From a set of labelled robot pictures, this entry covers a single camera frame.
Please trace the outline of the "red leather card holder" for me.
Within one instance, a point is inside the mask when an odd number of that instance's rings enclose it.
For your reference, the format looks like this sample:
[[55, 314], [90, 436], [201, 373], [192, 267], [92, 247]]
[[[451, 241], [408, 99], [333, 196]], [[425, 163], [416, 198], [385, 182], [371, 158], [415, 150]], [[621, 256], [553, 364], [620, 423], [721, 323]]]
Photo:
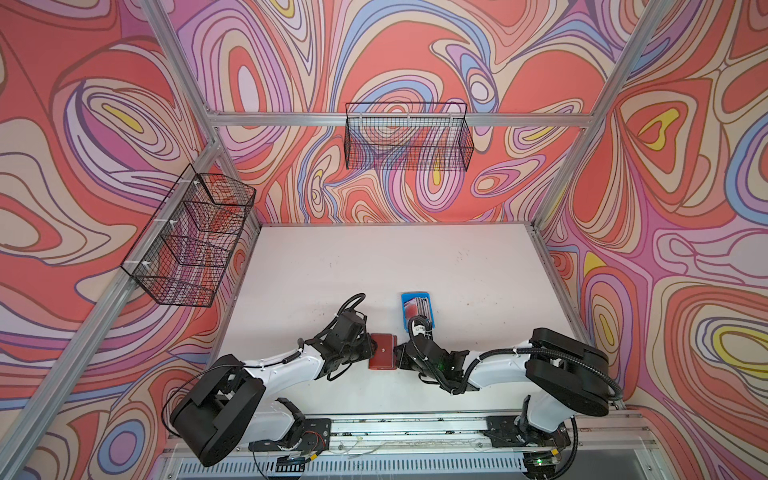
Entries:
[[368, 368], [373, 371], [396, 370], [397, 336], [389, 333], [373, 333], [371, 340], [374, 343], [374, 350], [369, 359]]

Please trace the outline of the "blue plastic card tray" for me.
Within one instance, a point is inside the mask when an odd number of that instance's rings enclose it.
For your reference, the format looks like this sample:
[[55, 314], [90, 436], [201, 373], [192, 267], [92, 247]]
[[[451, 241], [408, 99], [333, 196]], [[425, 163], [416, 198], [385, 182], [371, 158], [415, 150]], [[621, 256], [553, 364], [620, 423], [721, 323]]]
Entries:
[[435, 325], [431, 297], [427, 292], [402, 293], [401, 302], [405, 330], [408, 330], [409, 320], [416, 316], [425, 317], [431, 327]]

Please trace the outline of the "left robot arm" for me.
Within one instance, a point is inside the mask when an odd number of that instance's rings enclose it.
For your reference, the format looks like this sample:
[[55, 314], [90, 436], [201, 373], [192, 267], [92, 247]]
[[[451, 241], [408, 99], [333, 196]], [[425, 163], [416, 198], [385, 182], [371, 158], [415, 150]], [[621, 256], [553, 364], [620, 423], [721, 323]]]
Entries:
[[292, 451], [309, 437], [314, 440], [311, 451], [322, 451], [325, 438], [310, 430], [305, 414], [278, 394], [309, 381], [335, 381], [352, 365], [374, 357], [377, 344], [368, 332], [367, 316], [357, 310], [365, 298], [364, 293], [351, 296], [328, 325], [310, 339], [300, 339], [289, 353], [250, 362], [232, 354], [219, 357], [183, 384], [189, 391], [175, 407], [164, 404], [163, 426], [205, 467], [243, 443]]

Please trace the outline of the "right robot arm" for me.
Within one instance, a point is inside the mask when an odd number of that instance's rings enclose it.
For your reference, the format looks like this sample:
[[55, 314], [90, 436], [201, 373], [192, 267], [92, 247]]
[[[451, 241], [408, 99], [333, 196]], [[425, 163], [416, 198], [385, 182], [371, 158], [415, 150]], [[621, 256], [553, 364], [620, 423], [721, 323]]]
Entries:
[[448, 351], [433, 338], [423, 316], [409, 320], [408, 340], [394, 349], [395, 365], [422, 382], [457, 396], [497, 384], [529, 382], [539, 391], [525, 397], [513, 417], [490, 417], [483, 435], [496, 448], [557, 447], [571, 444], [566, 423], [578, 414], [604, 417], [624, 390], [609, 374], [601, 350], [539, 327], [528, 342], [486, 352]]

